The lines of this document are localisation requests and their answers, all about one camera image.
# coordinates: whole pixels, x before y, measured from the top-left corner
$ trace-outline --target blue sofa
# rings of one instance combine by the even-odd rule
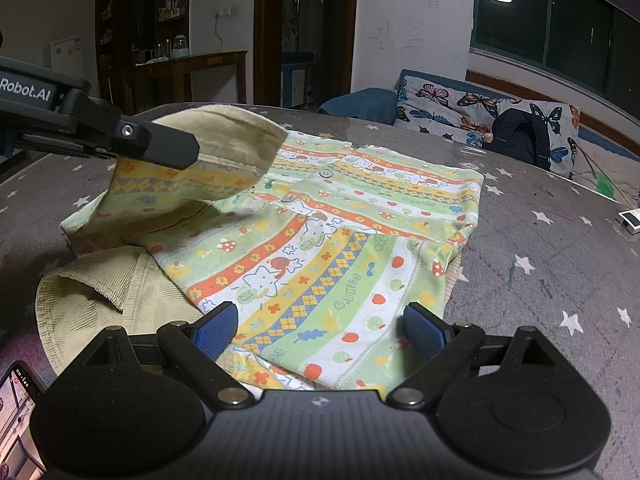
[[[472,92],[476,94],[482,94],[487,97],[500,99],[508,97],[505,94],[489,90],[487,88],[469,83],[468,81],[458,81],[455,79],[449,79],[435,74],[427,74],[424,72],[416,72],[415,70],[402,70],[399,80],[402,81],[404,76],[416,76],[423,79],[428,79],[447,88],[459,90],[462,92]],[[357,119],[363,119],[366,121],[372,121],[382,124],[393,124],[396,118],[396,103],[398,102],[398,92],[393,90],[386,90],[382,88],[366,88],[353,94],[343,95],[335,97],[322,104],[319,108],[320,113],[326,113],[329,115],[335,115],[340,117],[352,117]],[[626,156],[640,162],[640,156],[631,153],[629,150],[622,148],[621,146],[611,142],[606,137],[603,137],[586,127],[580,125],[578,130],[578,136],[581,139],[601,146],[605,150],[615,153],[617,155]]]

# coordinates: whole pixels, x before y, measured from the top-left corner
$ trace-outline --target doorway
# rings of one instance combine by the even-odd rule
[[[351,91],[356,0],[255,0],[254,102],[315,111]]]

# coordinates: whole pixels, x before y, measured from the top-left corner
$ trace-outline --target phone screen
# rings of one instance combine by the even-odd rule
[[[0,385],[0,480],[34,480],[44,474],[29,431],[35,402],[28,390],[34,391],[33,380],[14,364]]]

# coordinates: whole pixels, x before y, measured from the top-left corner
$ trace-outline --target metal screw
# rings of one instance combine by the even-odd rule
[[[249,392],[242,388],[225,388],[218,392],[218,399],[225,404],[241,404],[249,399]]]
[[[415,406],[424,399],[422,392],[415,388],[400,388],[393,392],[393,396],[395,402],[406,406]]]

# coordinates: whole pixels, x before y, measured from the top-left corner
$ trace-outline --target door frame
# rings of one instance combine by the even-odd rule
[[[340,92],[351,92],[356,4],[347,0],[346,40]],[[280,106],[280,65],[282,52],[282,0],[255,0],[254,3],[254,104]]]

